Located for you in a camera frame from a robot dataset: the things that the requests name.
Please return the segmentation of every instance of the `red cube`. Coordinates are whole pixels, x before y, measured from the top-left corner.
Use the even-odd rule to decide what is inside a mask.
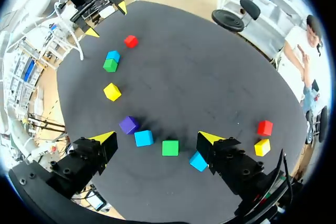
[[[138,39],[136,38],[136,36],[130,35],[124,40],[124,42],[126,46],[128,46],[129,48],[133,48],[138,44]]]
[[[262,121],[259,123],[258,134],[261,136],[271,136],[273,124],[269,121]]]

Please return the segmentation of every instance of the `purple cube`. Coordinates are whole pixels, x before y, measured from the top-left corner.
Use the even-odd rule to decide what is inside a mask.
[[[135,118],[127,116],[121,123],[119,123],[122,131],[126,134],[134,134],[139,129],[139,124]]]

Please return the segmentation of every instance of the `green cube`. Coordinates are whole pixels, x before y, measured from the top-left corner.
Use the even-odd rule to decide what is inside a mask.
[[[103,68],[108,72],[116,72],[118,63],[113,59],[108,59],[105,61]]]
[[[178,156],[178,140],[165,140],[162,142],[162,156]]]

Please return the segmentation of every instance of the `black chair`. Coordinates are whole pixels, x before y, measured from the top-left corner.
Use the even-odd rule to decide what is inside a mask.
[[[328,108],[325,106],[321,113],[316,117],[315,123],[313,123],[313,113],[308,111],[306,113],[306,119],[309,123],[307,129],[306,144],[311,144],[313,137],[318,138],[319,142],[322,143],[327,138],[328,133]]]
[[[251,19],[257,20],[260,15],[260,9],[255,3],[253,3],[251,0],[240,0],[240,5],[242,6],[243,10],[251,16]],[[235,33],[243,31],[251,21],[250,19],[250,21],[244,25],[242,19],[245,17],[245,15],[242,18],[239,18],[237,15],[227,10],[214,10],[211,14],[211,17],[218,25]]]

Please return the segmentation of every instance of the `chair backrest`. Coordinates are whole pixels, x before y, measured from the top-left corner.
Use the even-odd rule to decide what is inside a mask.
[[[240,5],[252,19],[257,20],[260,15],[260,8],[255,3],[251,0],[240,0]]]

